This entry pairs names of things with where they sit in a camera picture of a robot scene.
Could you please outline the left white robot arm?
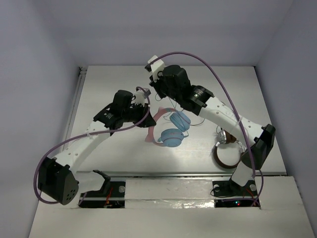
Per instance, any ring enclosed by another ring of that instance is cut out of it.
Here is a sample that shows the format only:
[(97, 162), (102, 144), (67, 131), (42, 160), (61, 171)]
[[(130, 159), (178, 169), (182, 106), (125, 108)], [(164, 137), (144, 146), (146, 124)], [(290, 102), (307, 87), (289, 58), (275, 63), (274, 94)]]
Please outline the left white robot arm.
[(116, 92), (113, 102), (98, 112), (84, 134), (67, 139), (50, 149), (37, 165), (33, 189), (46, 204), (69, 204), (79, 190), (75, 174), (89, 155), (114, 133), (136, 126), (155, 124), (150, 115), (150, 90)]

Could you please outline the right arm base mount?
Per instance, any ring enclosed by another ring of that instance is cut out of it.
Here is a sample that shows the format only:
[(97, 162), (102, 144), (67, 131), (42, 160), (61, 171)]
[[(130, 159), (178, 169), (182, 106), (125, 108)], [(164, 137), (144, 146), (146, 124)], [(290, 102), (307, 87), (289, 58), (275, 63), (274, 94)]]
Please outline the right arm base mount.
[(264, 186), (264, 176), (261, 171), (258, 178), (261, 179), (260, 187), (257, 187), (255, 179), (248, 180), (245, 186), (236, 185), (229, 179), (213, 179), (210, 195), (215, 199), (215, 207), (260, 208), (260, 195)]

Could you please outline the pink blue cat-ear headphones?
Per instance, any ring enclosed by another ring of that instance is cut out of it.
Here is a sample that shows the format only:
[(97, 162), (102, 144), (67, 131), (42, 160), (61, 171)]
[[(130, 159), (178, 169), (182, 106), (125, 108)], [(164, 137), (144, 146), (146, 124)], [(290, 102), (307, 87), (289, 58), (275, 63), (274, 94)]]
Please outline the pink blue cat-ear headphones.
[(145, 138), (145, 142), (153, 143), (159, 147), (174, 148), (181, 145), (184, 138), (188, 137), (188, 132), (191, 124), (191, 120), (181, 111), (175, 108), (163, 108), (159, 107), (158, 112), (153, 116), (155, 122), (157, 122), (162, 116), (167, 113), (171, 113), (169, 119), (176, 126), (176, 128), (169, 128), (161, 132), (159, 139), (154, 138), (154, 126), (148, 128), (148, 134)]

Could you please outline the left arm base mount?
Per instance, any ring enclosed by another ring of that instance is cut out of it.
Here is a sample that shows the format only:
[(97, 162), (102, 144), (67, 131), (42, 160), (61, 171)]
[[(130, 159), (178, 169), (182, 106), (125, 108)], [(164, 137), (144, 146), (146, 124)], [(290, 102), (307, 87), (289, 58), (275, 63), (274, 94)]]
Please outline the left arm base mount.
[(81, 193), (78, 206), (80, 208), (125, 208), (125, 180), (112, 180), (110, 176), (99, 170), (94, 173), (102, 176), (103, 184), (99, 190)]

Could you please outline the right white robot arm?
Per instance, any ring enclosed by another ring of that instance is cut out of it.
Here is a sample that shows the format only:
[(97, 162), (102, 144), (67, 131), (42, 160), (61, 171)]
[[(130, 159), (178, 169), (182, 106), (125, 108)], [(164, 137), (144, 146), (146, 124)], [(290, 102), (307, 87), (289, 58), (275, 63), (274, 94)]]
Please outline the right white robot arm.
[(147, 66), (146, 70), (151, 75), (150, 85), (161, 98), (173, 99), (184, 110), (219, 125), (244, 143), (247, 151), (243, 153), (228, 187), (235, 195), (245, 191), (253, 171), (262, 168), (273, 148), (275, 127), (271, 124), (262, 126), (235, 115), (233, 108), (226, 106), (210, 90), (192, 85), (186, 70), (178, 65)]

